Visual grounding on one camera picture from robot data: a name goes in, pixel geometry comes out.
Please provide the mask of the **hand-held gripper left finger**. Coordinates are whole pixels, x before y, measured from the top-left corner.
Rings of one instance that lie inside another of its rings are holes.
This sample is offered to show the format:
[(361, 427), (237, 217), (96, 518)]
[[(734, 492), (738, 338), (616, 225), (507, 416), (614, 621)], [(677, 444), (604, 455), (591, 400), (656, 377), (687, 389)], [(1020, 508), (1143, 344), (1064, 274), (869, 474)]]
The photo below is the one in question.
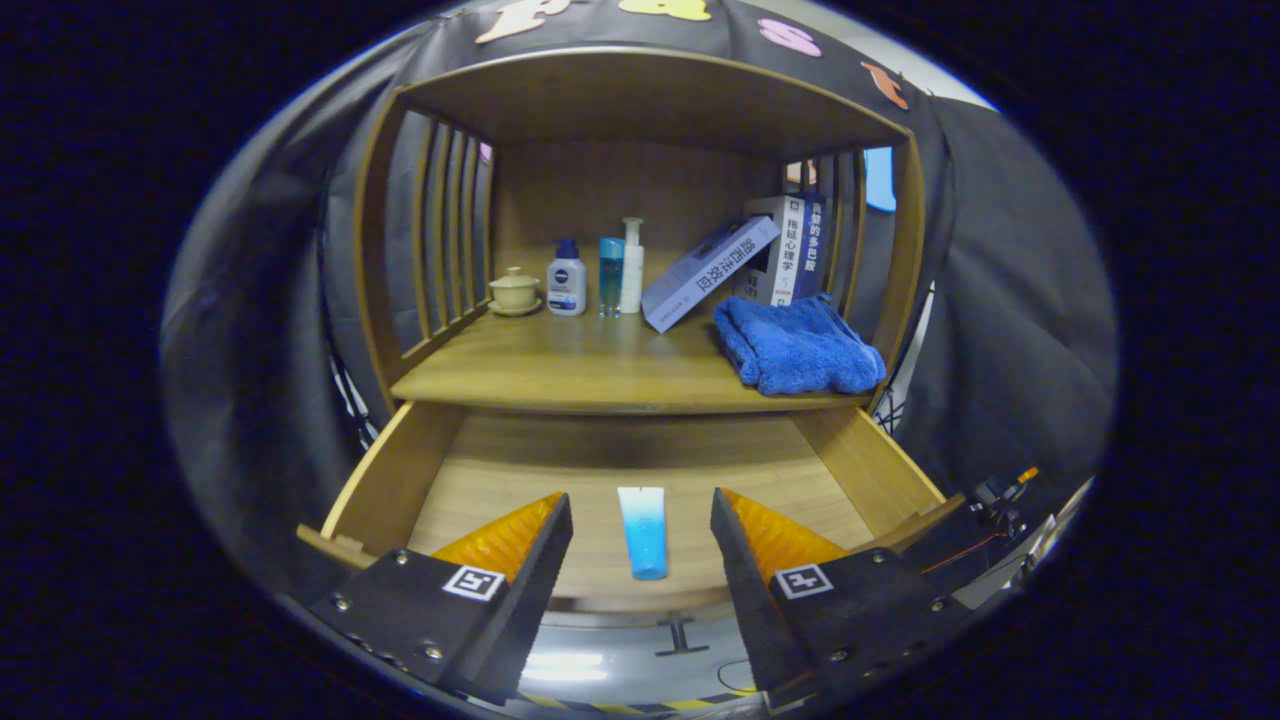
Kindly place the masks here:
[(433, 553), (394, 547), (300, 609), (301, 624), (410, 693), (515, 698), (573, 537), (554, 492)]

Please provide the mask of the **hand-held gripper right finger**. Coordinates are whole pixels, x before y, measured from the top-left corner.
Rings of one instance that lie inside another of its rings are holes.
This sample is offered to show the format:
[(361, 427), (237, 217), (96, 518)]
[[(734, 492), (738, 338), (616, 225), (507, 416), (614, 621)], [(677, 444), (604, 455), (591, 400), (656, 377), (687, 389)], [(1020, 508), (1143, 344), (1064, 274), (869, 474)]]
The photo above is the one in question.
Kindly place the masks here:
[(854, 700), (957, 639), (975, 612), (886, 547), (822, 553), (791, 521), (718, 488), (723, 557), (751, 678), (773, 710)]

